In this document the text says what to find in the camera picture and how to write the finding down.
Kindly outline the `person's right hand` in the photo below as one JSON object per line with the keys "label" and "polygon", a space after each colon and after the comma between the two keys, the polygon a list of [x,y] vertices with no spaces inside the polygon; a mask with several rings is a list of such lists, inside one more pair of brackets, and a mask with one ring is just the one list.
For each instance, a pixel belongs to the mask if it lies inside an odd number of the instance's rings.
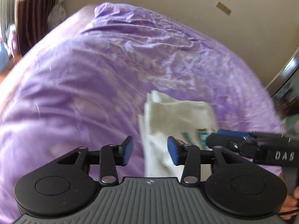
{"label": "person's right hand", "polygon": [[298,187],[294,190],[292,195],[288,195],[284,201],[284,204],[280,210],[280,213],[289,213],[281,215],[280,217],[284,220],[290,220],[293,216],[298,214]]}

